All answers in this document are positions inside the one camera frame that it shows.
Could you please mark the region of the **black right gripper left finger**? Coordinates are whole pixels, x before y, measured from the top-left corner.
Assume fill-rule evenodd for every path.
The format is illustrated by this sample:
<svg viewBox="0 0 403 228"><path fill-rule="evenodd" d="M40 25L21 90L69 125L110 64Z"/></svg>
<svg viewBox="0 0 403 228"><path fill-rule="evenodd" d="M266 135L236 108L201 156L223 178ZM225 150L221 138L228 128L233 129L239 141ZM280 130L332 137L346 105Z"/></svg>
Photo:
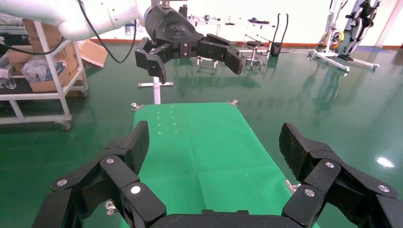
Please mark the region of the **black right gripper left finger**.
<svg viewBox="0 0 403 228"><path fill-rule="evenodd" d="M147 121L129 136L110 140L92 161L56 178L34 219L35 228L81 228L110 200L131 228L149 228L166 206L140 181L150 144Z"/></svg>

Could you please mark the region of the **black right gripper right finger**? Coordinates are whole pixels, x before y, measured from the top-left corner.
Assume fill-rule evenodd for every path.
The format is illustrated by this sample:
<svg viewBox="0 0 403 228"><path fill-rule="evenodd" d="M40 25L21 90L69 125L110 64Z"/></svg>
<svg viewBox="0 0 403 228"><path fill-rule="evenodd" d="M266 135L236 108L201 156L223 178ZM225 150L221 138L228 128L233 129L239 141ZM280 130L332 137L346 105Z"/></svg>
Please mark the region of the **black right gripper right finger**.
<svg viewBox="0 0 403 228"><path fill-rule="evenodd" d="M300 183L282 216L311 228L325 205L331 204L359 228L402 227L403 202L397 191L346 164L326 143L308 139L285 123L279 149Z"/></svg>

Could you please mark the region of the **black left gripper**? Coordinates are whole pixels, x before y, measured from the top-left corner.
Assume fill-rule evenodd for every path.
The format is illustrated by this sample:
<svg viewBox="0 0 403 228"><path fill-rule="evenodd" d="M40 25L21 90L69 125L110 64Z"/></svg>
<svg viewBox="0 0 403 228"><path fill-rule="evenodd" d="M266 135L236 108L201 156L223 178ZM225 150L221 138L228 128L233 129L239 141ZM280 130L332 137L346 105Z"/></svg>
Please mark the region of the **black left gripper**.
<svg viewBox="0 0 403 228"><path fill-rule="evenodd" d="M201 56L223 62L240 75L243 59L232 41L213 34L203 34L179 12L161 5L151 7L144 25L151 40L142 38L135 50L136 64L159 82L167 82L165 63L173 59Z"/></svg>

